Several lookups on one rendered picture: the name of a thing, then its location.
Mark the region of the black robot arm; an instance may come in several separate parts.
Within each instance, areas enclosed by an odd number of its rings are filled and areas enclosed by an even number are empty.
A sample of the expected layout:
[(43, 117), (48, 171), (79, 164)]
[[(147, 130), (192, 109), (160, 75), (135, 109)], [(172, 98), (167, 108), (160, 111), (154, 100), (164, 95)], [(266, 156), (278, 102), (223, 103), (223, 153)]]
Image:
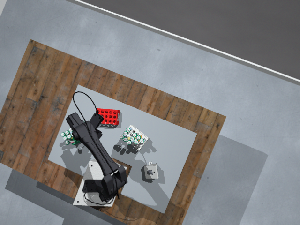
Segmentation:
[[(127, 184), (128, 180), (124, 166), (122, 165), (119, 167), (118, 164), (112, 160), (99, 140), (99, 131), (96, 130), (96, 128), (104, 121), (104, 118), (100, 114), (93, 114), (90, 121), (86, 122), (90, 133), (86, 123), (80, 119), (76, 112), (69, 115), (66, 118), (66, 121), (73, 130), (72, 135), (75, 140), (80, 141), (90, 150), (100, 165), (104, 175), (102, 180), (85, 180), (82, 191), (84, 193), (98, 192), (100, 193), (99, 198), (101, 201), (105, 201), (107, 203), (113, 199), (114, 194), (117, 193), (117, 189), (119, 190), (120, 187)], [(111, 176), (113, 171), (117, 171), (115, 173), (117, 189), (114, 175)]]

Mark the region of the red test tube rack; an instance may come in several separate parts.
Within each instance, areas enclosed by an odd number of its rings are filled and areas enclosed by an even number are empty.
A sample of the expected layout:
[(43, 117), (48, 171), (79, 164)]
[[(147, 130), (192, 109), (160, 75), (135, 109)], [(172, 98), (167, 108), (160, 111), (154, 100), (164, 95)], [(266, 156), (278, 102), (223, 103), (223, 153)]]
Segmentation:
[(100, 109), (97, 108), (98, 114), (102, 115), (104, 118), (103, 124), (119, 124), (119, 110), (113, 110), (113, 109)]

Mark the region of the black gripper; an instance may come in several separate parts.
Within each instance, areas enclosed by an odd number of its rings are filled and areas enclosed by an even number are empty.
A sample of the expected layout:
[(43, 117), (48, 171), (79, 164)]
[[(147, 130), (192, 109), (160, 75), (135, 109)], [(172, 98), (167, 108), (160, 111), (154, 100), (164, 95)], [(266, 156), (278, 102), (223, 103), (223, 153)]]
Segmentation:
[[(96, 129), (96, 130), (98, 130), (98, 129)], [(101, 137), (103, 134), (102, 134), (102, 132), (101, 132), (100, 130), (98, 130), (98, 131), (99, 131), (98, 137), (99, 137), (99, 139), (100, 139), (100, 137)]]

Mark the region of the white tube rack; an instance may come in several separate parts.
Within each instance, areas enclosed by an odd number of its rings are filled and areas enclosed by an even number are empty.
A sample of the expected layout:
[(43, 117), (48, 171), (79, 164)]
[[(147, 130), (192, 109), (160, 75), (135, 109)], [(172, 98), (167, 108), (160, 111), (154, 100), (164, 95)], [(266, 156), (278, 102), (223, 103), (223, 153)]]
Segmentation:
[(139, 129), (137, 129), (135, 126), (130, 125), (129, 127), (132, 127), (132, 130), (127, 135), (127, 137), (131, 138), (131, 137), (133, 137), (133, 133), (139, 133), (139, 135), (142, 136), (142, 139), (143, 138), (146, 139), (146, 141), (144, 141), (143, 143), (141, 143), (141, 142), (138, 142), (138, 144), (135, 144), (134, 142), (131, 143), (131, 145), (133, 145), (137, 150), (140, 150), (143, 147), (143, 145), (148, 141), (149, 138), (145, 134), (143, 134)]

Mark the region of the grey bench mat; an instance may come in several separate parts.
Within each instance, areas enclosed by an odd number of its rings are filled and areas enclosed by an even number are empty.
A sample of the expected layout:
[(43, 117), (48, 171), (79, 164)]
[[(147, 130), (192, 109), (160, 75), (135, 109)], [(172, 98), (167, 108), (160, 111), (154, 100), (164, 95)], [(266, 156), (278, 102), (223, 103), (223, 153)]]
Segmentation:
[[(103, 134), (99, 140), (109, 156), (132, 166), (121, 194), (164, 214), (197, 133), (79, 84), (75, 92), (78, 91), (87, 94), (96, 108), (120, 111), (118, 125), (101, 123), (96, 129)], [(83, 93), (75, 93), (74, 101), (85, 121), (89, 121), (96, 109)], [(70, 140), (61, 136), (70, 129), (66, 121), (69, 115), (76, 112), (84, 121), (75, 104), (72, 99), (48, 160), (84, 176), (94, 156), (83, 143), (66, 145), (65, 141)], [(130, 125), (149, 138), (140, 150), (120, 138)], [(144, 166), (149, 162), (157, 164), (158, 179), (146, 179)]]

